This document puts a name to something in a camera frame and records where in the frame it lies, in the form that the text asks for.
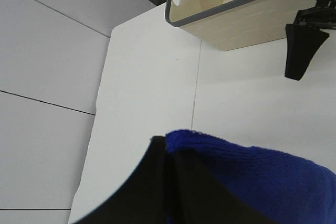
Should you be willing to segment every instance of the white table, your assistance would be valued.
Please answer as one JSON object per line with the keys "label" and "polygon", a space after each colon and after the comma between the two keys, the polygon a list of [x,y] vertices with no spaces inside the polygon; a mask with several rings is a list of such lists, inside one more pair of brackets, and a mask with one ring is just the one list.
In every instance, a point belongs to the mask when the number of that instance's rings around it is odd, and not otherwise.
{"label": "white table", "polygon": [[97,116],[69,223],[128,178],[153,135],[195,129],[274,148],[336,172],[336,34],[300,82],[286,79],[286,41],[221,52],[169,26],[164,5],[112,32]]}

